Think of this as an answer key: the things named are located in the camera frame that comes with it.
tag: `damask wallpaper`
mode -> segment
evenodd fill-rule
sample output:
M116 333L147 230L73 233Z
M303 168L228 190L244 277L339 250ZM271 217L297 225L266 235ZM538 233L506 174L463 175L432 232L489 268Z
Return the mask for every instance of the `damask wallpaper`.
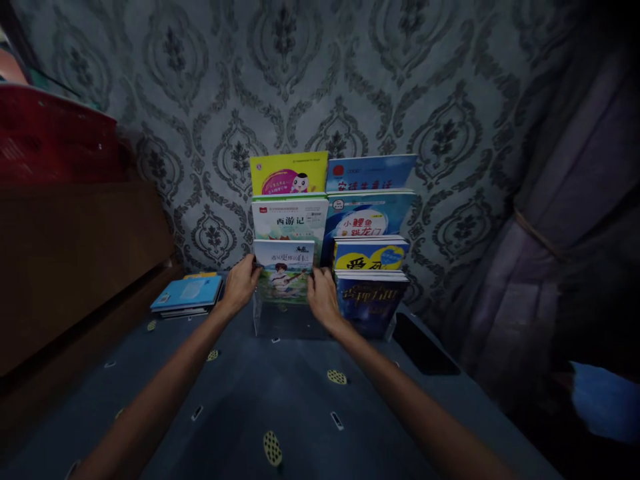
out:
M418 153L406 300L437 326L509 213L582 12L565 0L15 0L118 119L187 269L251 251L248 157Z

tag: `curtain tie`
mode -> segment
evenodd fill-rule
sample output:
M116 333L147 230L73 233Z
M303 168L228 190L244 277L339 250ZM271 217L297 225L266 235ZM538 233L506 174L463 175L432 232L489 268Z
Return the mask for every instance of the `curtain tie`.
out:
M569 261L568 256L566 256L564 253L562 253L560 250L554 247L553 244L542 235L542 233L538 232L538 230L533 228L533 226L527 221L525 216L522 214L522 212L520 212L520 210L518 210L518 208L516 208L515 205L513 206L513 213L515 216L516 223L520 225L520 227L522 227L522 230L524 230L525 232L530 234L530 236L538 240L538 242L540 242L540 244L542 244L542 246L546 248L550 252L550 254L552 254L556 258L556 260L562 263L566 263Z

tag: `desk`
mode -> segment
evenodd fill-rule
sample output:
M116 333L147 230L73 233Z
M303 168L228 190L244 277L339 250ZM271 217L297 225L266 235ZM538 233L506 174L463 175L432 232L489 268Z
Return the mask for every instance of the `desk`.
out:
M163 479L427 479L437 474L373 386L334 341L255 338L249 304L216 344L162 444L141 478ZM409 314L406 307L401 311ZM64 479L126 406L204 320L140 325L84 380L3 466L4 479ZM544 457L466 375L426 377L394 342L376 348L416 380L521 476L559 479ZM344 373L333 383L327 370ZM201 412L191 419L198 407ZM336 428L334 411L344 425ZM281 471L264 454L273 430Z

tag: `hand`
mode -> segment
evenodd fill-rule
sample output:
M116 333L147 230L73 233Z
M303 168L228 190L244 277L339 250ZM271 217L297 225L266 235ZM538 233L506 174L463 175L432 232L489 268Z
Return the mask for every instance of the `hand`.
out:
M231 269L227 276L225 296L220 303L230 308L233 314L238 313L251 300L258 284L262 267L253 268L255 256L250 253Z
M348 325L348 322L340 315L335 284L328 268L314 267L313 277L311 275L307 277L307 287L307 298L311 311L324 328L332 333L336 328Z

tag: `forearm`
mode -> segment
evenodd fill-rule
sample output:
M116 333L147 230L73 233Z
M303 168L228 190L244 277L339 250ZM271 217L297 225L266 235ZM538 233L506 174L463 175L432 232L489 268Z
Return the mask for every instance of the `forearm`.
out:
M338 323L331 334L365 372L430 464L449 479L510 479L512 472L478 438L430 398L402 370Z
M224 301L214 307L207 320L125 408L74 479L138 478L234 314Z

